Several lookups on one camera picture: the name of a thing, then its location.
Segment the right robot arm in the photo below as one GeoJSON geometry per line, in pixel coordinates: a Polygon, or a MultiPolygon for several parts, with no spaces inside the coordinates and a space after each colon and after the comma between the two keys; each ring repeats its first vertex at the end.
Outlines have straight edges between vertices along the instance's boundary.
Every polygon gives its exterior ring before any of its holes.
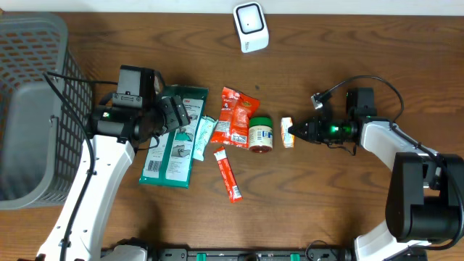
{"type": "Polygon", "coordinates": [[[345,142],[371,152],[390,170],[385,220],[358,236],[338,260],[426,259],[426,250],[443,250],[463,237],[463,158],[440,154],[378,117],[372,88],[347,92],[345,120],[326,109],[329,92],[312,96],[322,113],[288,132],[312,144],[340,149],[345,142]]]}

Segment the green lid jar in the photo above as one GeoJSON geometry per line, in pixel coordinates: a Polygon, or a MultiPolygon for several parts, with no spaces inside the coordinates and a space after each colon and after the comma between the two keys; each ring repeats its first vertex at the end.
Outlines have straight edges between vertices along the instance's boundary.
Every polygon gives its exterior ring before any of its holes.
{"type": "Polygon", "coordinates": [[[268,153],[273,150],[273,121],[269,117],[253,117],[249,121],[249,150],[268,153]]]}

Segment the light green wipes pack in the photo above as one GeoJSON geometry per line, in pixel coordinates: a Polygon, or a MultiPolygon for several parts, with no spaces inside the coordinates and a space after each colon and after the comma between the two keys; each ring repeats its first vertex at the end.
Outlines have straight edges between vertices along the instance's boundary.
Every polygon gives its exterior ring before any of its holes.
{"type": "Polygon", "coordinates": [[[204,160],[204,150],[210,142],[217,123],[217,120],[209,116],[202,116],[200,118],[193,150],[193,158],[195,160],[204,160]]]}

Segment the red stick sachet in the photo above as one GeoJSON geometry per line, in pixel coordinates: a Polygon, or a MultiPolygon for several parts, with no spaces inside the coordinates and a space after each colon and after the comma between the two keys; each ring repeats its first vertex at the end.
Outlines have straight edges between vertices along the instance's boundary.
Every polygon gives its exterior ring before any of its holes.
{"type": "Polygon", "coordinates": [[[231,203],[239,202],[243,199],[239,187],[237,185],[235,176],[233,174],[230,162],[225,151],[225,147],[222,146],[214,152],[215,159],[217,160],[220,173],[223,177],[223,181],[228,192],[228,198],[231,203]]]}

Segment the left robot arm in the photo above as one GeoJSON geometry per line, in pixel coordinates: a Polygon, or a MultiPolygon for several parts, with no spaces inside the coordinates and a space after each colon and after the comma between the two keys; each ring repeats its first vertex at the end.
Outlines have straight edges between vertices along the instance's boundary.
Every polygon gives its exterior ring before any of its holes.
{"type": "Polygon", "coordinates": [[[68,100],[55,94],[83,131],[78,171],[60,216],[41,245],[37,260],[151,260],[149,246],[128,239],[102,249],[117,190],[140,145],[176,131],[191,120],[179,96],[161,97],[160,72],[123,65],[117,90],[101,100],[87,123],[68,100]]]}

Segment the small orange box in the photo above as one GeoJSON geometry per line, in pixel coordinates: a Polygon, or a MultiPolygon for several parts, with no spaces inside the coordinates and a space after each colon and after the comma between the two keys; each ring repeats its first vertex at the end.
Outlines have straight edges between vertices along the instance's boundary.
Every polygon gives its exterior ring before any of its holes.
{"type": "Polygon", "coordinates": [[[293,121],[290,117],[283,117],[281,119],[281,138],[283,146],[286,149],[294,147],[294,136],[289,132],[289,128],[292,126],[293,121]]]}

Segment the red snack bag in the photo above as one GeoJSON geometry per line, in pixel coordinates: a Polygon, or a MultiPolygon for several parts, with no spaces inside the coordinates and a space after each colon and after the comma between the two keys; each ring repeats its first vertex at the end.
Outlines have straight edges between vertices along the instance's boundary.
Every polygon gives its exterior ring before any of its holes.
{"type": "Polygon", "coordinates": [[[249,121],[260,101],[227,87],[223,88],[221,99],[220,116],[210,141],[248,149],[249,121]]]}

